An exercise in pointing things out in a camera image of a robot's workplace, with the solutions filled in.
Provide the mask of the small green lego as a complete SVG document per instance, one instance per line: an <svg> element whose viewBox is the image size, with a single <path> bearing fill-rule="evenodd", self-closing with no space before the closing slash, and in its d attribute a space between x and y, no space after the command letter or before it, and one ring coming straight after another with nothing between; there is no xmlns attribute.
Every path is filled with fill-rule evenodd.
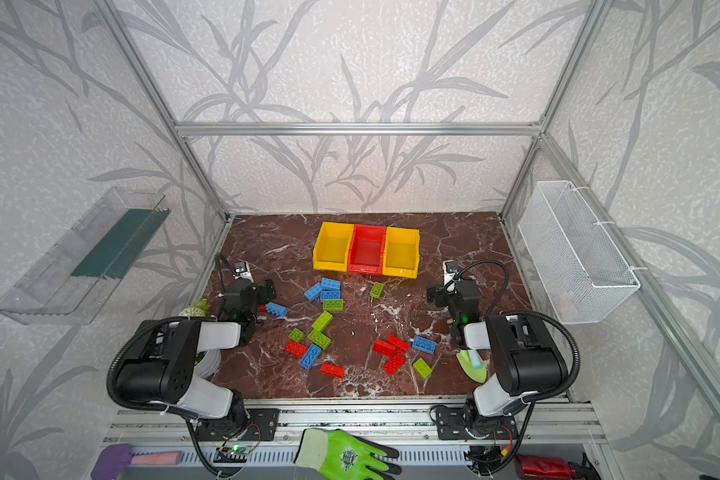
<svg viewBox="0 0 720 480"><path fill-rule="evenodd" d="M301 343L304 337L304 332L298 328L294 328L289 334L289 339L295 343Z"/></svg>

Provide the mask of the green lego long diagonal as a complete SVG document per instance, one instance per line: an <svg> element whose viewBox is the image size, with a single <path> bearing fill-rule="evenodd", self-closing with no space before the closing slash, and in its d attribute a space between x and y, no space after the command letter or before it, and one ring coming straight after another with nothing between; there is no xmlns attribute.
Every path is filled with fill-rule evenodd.
<svg viewBox="0 0 720 480"><path fill-rule="evenodd" d="M333 315L328 311L323 311L317 320L312 324L312 329L317 332L323 332L333 320Z"/></svg>

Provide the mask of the small green lego brick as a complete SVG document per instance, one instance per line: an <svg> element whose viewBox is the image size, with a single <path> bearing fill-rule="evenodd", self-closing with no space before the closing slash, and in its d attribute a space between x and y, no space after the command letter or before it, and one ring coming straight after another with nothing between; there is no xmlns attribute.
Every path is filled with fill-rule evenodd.
<svg viewBox="0 0 720 480"><path fill-rule="evenodd" d="M384 285L379 282L375 282L371 288L370 296L375 299L379 299L383 293Z"/></svg>

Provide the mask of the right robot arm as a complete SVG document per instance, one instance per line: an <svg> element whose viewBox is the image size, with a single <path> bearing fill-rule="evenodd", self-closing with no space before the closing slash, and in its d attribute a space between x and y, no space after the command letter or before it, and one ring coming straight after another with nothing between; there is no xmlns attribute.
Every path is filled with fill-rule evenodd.
<svg viewBox="0 0 720 480"><path fill-rule="evenodd" d="M481 316L473 280L452 279L427 288L427 301L451 315L451 333L472 357L490 353L492 374L460 408L436 406L441 440L485 439L516 433L515 415L538 401L567 391L581 369L581 354L571 332L535 311L505 311Z"/></svg>

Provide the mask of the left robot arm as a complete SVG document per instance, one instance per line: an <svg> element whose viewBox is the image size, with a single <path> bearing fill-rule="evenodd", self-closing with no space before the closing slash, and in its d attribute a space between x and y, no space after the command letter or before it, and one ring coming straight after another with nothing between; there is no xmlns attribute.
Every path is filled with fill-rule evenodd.
<svg viewBox="0 0 720 480"><path fill-rule="evenodd" d="M270 279L256 285L237 278L221 297L217 319L184 315L142 322L109 367L110 398L127 409L165 411L232 435L244 430L250 417L242 395L201 377L195 361L200 353L247 345L259 307L277 293Z"/></svg>

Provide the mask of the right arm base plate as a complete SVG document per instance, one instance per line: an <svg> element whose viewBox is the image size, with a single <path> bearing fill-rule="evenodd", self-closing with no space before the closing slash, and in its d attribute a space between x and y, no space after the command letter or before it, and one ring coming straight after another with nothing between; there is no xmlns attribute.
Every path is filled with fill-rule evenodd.
<svg viewBox="0 0 720 480"><path fill-rule="evenodd" d="M430 409L430 418L437 428L439 440L513 442L518 434L512 416L485 417L467 405L435 405Z"/></svg>

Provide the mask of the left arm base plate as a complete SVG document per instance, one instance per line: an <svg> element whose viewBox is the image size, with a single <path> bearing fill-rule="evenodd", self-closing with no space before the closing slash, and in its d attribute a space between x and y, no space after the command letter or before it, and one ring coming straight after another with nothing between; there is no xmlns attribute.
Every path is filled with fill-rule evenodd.
<svg viewBox="0 0 720 480"><path fill-rule="evenodd" d="M194 435L200 442L238 440L270 442L275 437L280 410L276 408L248 409L239 420L230 418L202 420Z"/></svg>

